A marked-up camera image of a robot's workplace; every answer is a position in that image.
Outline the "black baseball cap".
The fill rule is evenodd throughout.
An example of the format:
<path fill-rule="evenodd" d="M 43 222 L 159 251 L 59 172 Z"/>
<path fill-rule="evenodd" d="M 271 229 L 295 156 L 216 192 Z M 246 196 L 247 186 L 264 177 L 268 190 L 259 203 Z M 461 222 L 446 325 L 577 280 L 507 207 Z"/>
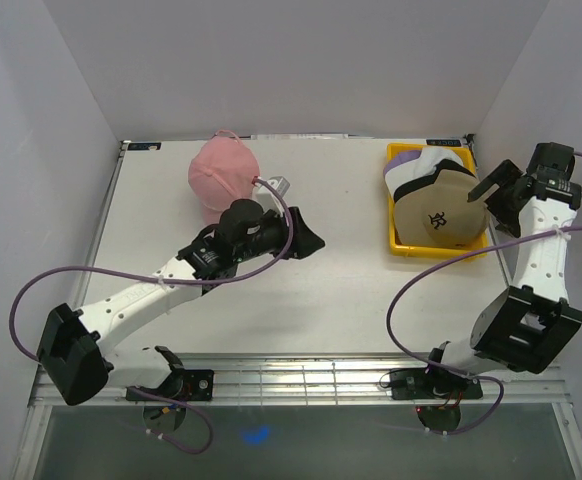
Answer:
<path fill-rule="evenodd" d="M 458 165 L 456 165 L 455 167 L 437 166 L 434 169 L 433 173 L 431 173 L 429 175 L 422 176 L 422 177 L 414 179 L 414 180 L 410 180 L 410 181 L 406 182 L 405 184 L 401 185 L 400 187 L 397 187 L 393 191 L 393 195 L 392 195 L 393 202 L 397 203 L 404 196 L 406 196 L 406 195 L 408 195 L 416 190 L 420 190 L 420 189 L 425 188 L 427 186 L 433 185 L 437 181 L 441 172 L 454 172 L 454 173 L 459 174 L 461 177 L 468 177 L 468 178 L 476 179 L 475 175 L 472 174 L 469 170 L 465 169 L 464 167 L 461 167 Z"/>

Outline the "beige baseball cap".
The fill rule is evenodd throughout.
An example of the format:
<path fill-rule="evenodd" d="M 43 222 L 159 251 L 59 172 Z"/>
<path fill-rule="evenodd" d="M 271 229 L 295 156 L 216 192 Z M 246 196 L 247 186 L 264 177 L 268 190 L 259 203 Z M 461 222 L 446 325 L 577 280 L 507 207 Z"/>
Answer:
<path fill-rule="evenodd" d="M 399 241 L 408 246 L 459 249 L 470 246 L 487 227 L 489 212 L 479 201 L 468 202 L 477 179 L 441 172 L 437 181 L 394 203 Z"/>

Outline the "pink baseball cap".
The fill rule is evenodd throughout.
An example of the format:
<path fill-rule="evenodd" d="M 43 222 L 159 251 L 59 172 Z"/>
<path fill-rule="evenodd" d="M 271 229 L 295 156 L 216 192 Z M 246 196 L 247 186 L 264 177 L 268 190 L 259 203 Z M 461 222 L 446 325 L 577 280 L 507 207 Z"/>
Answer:
<path fill-rule="evenodd" d="M 218 130 L 193 158 L 188 183 L 201 204 L 207 225 L 217 223 L 235 200 L 251 199 L 258 161 L 231 130 Z"/>

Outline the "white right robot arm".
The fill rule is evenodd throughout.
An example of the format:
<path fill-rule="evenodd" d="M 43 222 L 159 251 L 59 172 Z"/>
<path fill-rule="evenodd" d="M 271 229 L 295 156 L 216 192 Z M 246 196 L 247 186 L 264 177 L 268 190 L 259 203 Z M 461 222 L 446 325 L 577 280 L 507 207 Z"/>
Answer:
<path fill-rule="evenodd" d="M 539 143 L 525 170 L 505 160 L 470 191 L 469 201 L 483 201 L 498 226 L 520 240 L 515 273 L 468 338 L 431 351 L 437 363 L 422 373 L 429 394 L 447 396 L 459 384 L 457 371 L 539 374 L 579 330 L 582 312 L 570 305 L 564 279 L 565 230 L 582 196 L 571 180 L 574 166 L 573 148 Z"/>

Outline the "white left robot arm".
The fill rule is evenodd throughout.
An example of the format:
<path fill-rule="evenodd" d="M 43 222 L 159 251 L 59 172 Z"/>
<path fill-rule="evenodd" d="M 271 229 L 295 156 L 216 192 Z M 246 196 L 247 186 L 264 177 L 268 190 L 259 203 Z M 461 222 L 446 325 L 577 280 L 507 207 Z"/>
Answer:
<path fill-rule="evenodd" d="M 324 246 L 298 208 L 280 213 L 254 200 L 237 200 L 148 281 L 77 309 L 61 304 L 51 310 L 37 359 L 69 406 L 92 399 L 106 386 L 126 388 L 131 401 L 184 400 L 191 390 L 175 353 L 164 346 L 124 351 L 120 343 L 171 309 L 236 278 L 245 261 L 266 254 L 300 260 Z"/>

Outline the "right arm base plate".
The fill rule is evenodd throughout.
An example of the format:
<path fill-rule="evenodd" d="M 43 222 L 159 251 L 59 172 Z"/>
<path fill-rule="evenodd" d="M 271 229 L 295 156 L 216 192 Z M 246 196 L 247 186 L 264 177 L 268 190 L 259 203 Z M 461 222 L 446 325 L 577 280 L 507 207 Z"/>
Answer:
<path fill-rule="evenodd" d="M 477 400 L 483 398 L 479 382 L 432 367 L 403 368 L 389 372 L 393 400 Z"/>

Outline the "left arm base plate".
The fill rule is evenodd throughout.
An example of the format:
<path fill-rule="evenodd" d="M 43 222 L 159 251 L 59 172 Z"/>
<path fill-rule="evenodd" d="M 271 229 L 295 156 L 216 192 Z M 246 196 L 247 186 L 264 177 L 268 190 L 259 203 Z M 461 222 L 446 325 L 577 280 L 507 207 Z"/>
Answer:
<path fill-rule="evenodd" d="M 156 388 L 137 387 L 150 395 L 179 401 L 210 401 L 213 398 L 215 372 L 211 369 L 179 369 Z"/>

